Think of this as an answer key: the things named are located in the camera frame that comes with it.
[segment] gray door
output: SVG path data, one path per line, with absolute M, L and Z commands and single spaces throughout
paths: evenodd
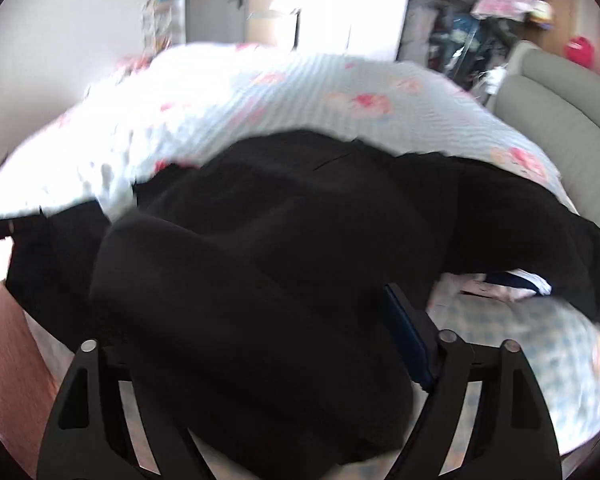
M 245 41 L 247 0 L 187 0 L 187 41 Z

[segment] white wardrobe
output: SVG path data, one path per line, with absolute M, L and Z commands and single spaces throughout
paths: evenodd
M 394 61 L 408 0 L 304 0 L 298 50 Z

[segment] gray headboard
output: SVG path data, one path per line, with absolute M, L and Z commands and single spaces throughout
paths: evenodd
M 578 212 L 600 227 L 600 76 L 523 41 L 488 108 L 545 151 Z

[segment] silver bolt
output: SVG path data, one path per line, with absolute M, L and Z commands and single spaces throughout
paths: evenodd
M 520 350 L 522 350 L 522 348 L 520 347 L 520 343 L 517 341 L 513 341 L 513 339 L 507 339 L 504 342 L 504 348 L 509 350 L 509 352 L 511 352 L 512 354 L 515 354 L 516 352 L 520 352 Z
M 88 339 L 80 345 L 80 350 L 83 352 L 91 352 L 92 350 L 95 350 L 97 346 L 98 342 L 95 339 Z
M 458 334 L 453 330 L 441 330 L 438 337 L 440 341 L 444 341 L 445 343 L 455 343 L 458 340 Z

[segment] mattress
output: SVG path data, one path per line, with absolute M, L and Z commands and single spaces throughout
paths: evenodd
M 360 138 L 392 153 L 443 152 L 490 162 L 545 186 L 574 210 L 542 149 L 438 74 L 410 63 L 192 44 L 161 54 L 145 72 L 86 99 L 24 142 L 0 170 L 0 217 L 55 212 L 96 197 L 115 219 L 134 206 L 131 185 L 164 161 L 202 165 L 237 139 L 293 128 Z M 600 430 L 597 327 L 559 298 L 505 304 L 457 292 L 432 296 L 429 313 L 438 327 L 479 344 L 520 341 L 549 405 L 560 452 L 592 438 Z M 70 354 L 30 318 L 29 325 L 48 368 L 61 379 Z M 478 395 L 479 384 L 472 384 L 443 471 L 462 462 Z M 422 406 L 425 394 L 416 396 Z M 132 393 L 123 397 L 128 417 L 137 416 Z M 134 427 L 141 427 L 139 419 Z M 219 479 L 243 478 L 211 450 L 205 455 Z M 380 478 L 394 459 L 349 465 L 333 475 Z

